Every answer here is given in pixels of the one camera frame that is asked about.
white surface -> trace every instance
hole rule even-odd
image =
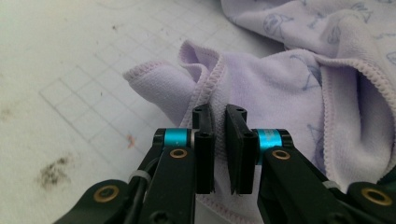
[[[282,48],[230,24],[216,0],[4,0],[0,27],[0,223],[55,221],[91,185],[126,181],[155,130],[173,127],[122,72],[176,64],[186,38],[257,56]],[[43,184],[51,164],[60,179]],[[196,220],[223,222],[201,205]]]

zip tie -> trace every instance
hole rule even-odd
[[[145,178],[146,181],[148,182],[148,186],[149,186],[149,183],[151,182],[151,176],[149,175],[149,173],[147,173],[147,172],[144,171],[144,170],[135,170],[135,171],[129,176],[129,181],[131,181],[132,178],[134,178],[135,176],[139,176],[139,177]]]
[[[341,189],[340,186],[332,180],[324,181],[323,185],[326,189]]]

blue tape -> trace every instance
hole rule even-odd
[[[164,147],[186,147],[187,129],[166,129]]]
[[[271,147],[282,147],[282,137],[277,129],[258,129],[260,143],[260,157],[258,165],[262,165],[264,152]]]

lavender towel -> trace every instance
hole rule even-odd
[[[293,50],[258,59],[187,41],[179,54],[187,74],[149,62],[124,75],[180,127],[190,128],[195,106],[212,104],[216,193],[199,200],[232,223],[262,223],[256,205],[260,168],[252,195],[230,195],[222,129],[227,104],[248,111],[250,128],[289,130],[297,148],[343,190],[355,181],[376,182],[396,163],[394,5],[272,2],[222,5],[231,21]]]

cloth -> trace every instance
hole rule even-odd
[[[342,190],[375,183],[396,163],[395,5],[382,1],[222,1],[225,15],[292,50],[257,59],[218,53],[187,41],[188,74],[166,62],[124,74],[131,87],[180,127],[210,103],[216,122],[216,193],[200,195],[232,223],[262,223],[260,168],[252,195],[231,196],[224,150],[224,108],[247,110],[250,128],[284,128],[295,146]]]

